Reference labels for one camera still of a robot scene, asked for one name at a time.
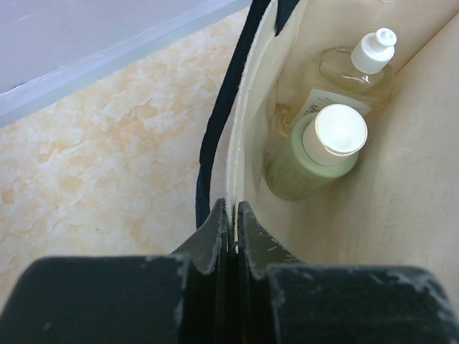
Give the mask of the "olive green bottle cream cap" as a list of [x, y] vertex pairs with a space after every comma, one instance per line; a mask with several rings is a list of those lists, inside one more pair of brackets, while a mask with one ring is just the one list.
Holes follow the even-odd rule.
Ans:
[[364, 118], [347, 105], [303, 117], [268, 164], [268, 187], [280, 199], [304, 199], [351, 171], [367, 136]]

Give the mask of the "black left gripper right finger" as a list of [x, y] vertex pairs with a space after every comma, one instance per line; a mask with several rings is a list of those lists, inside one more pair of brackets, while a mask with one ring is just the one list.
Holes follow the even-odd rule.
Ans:
[[410, 266], [311, 265], [237, 210], [244, 343], [456, 343], [443, 286]]

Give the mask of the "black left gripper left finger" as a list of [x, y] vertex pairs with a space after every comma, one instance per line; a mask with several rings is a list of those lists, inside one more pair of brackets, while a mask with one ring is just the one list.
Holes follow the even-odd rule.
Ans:
[[228, 219], [223, 200], [167, 255], [45, 257], [1, 312], [3, 343], [220, 343]]

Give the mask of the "cream canvas tote bag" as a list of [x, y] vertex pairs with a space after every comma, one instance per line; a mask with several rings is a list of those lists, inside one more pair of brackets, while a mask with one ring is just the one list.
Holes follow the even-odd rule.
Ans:
[[[305, 201], [269, 192], [262, 174], [272, 109], [286, 105], [317, 52], [388, 27], [398, 37], [394, 95], [371, 114], [356, 167]], [[310, 263], [408, 264], [458, 281], [458, 3], [254, 1], [209, 119], [210, 160], [234, 118], [226, 163], [230, 229], [237, 206]]]

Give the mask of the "amber liquid clear bottle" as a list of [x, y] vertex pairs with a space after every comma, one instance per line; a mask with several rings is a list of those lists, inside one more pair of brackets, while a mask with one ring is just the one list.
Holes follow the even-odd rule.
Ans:
[[330, 47], [312, 57], [301, 72], [293, 101], [277, 119], [284, 137], [303, 117], [333, 104], [365, 116], [384, 107], [392, 95], [395, 72], [389, 64], [397, 35], [380, 28], [363, 36], [355, 47]]

